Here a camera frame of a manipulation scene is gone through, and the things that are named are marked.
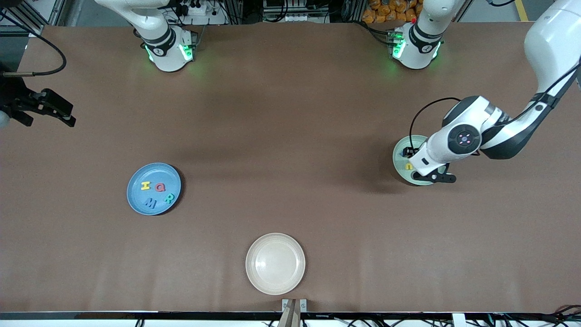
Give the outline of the blue plate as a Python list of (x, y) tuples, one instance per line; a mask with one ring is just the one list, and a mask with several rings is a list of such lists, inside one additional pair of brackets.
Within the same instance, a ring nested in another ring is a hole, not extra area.
[(161, 215), (172, 209), (182, 193), (182, 178), (176, 168), (154, 162), (139, 168), (131, 176), (126, 197), (129, 206), (147, 216)]

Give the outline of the white power strip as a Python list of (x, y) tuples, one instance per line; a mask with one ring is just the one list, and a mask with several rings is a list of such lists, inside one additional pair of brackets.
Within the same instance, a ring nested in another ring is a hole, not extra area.
[(179, 17), (206, 16), (210, 6), (206, 0), (175, 0), (173, 6)]

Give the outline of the orange bagged goods pile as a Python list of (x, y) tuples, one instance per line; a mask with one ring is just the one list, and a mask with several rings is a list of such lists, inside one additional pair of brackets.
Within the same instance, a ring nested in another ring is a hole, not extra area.
[(367, 0), (362, 21), (367, 24), (386, 21), (415, 22), (423, 10), (423, 0)]

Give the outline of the green plate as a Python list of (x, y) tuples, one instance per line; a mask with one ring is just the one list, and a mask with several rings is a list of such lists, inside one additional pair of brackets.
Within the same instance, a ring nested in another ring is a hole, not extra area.
[[(419, 136), (419, 135), (412, 135), (412, 145), (415, 148), (419, 148), (426, 140), (427, 136)], [(404, 180), (410, 184), (417, 185), (417, 186), (427, 186), (432, 185), (433, 183), (430, 181), (418, 181), (414, 180), (413, 173), (416, 172), (415, 169), (413, 170), (405, 170), (405, 164), (409, 162), (409, 158), (404, 158), (402, 156), (402, 150), (404, 147), (409, 147), (409, 137), (406, 136), (402, 138), (394, 147), (392, 161), (394, 164), (394, 168), (396, 172), (400, 175), (400, 177), (404, 178)]]

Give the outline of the brown tapered post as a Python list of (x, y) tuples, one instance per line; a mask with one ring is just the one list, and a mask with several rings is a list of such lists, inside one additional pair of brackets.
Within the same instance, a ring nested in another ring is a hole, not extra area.
[(290, 312), (289, 309), (290, 306), (287, 307), (287, 311), (282, 312), (276, 327), (300, 327), (301, 313)]

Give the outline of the beige plate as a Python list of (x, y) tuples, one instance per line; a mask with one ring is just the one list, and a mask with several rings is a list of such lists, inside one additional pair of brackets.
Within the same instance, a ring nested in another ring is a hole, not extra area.
[(249, 247), (245, 269), (254, 288), (263, 294), (279, 296), (301, 283), (306, 271), (306, 256), (293, 237), (268, 233)]

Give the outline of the aluminium frame strut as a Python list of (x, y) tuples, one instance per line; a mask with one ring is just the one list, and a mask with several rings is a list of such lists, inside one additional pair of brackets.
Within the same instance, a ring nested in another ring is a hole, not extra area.
[(85, 0), (49, 0), (54, 2), (48, 23), (58, 26), (76, 26)]

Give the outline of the grey metal mounting bracket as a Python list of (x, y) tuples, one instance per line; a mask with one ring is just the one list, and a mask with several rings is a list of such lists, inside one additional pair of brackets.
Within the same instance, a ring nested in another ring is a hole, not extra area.
[(307, 299), (282, 299), (281, 301), (281, 312), (287, 311), (287, 307), (290, 306), (290, 312), (300, 312), (301, 314), (308, 312), (308, 302)]

